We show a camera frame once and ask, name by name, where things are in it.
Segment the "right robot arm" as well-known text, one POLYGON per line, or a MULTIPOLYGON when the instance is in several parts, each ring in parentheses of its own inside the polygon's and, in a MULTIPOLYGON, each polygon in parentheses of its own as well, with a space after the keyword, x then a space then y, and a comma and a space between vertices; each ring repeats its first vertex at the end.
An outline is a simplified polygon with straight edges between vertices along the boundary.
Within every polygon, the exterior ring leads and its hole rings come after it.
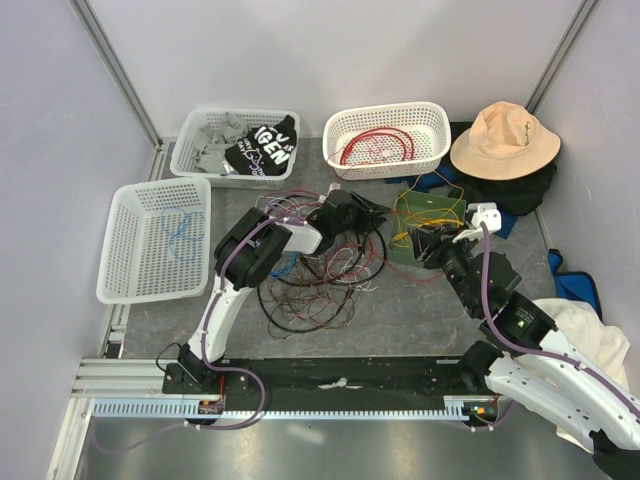
POLYGON ((486 338, 458 368, 467 392, 506 396, 569 434, 611 479, 639 476, 639 400, 590 360, 556 321, 516 289, 508 259, 471 252, 470 230, 408 230, 415 259, 440 269, 486 338))

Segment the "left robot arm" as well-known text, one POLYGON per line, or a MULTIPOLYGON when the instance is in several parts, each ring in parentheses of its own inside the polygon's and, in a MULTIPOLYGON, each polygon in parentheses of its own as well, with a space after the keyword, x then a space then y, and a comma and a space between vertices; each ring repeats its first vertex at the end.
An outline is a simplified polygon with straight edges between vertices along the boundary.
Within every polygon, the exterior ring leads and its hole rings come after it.
POLYGON ((196 331, 178 355, 185 382, 198 393, 216 388, 220 371, 215 362, 225 354, 242 304, 284 253, 322 254, 338 235, 351 231, 363 237, 381 226, 390 212, 389 207, 340 189, 320 197, 309 213, 288 213, 281 205, 249 209, 215 248, 211 296, 196 331))

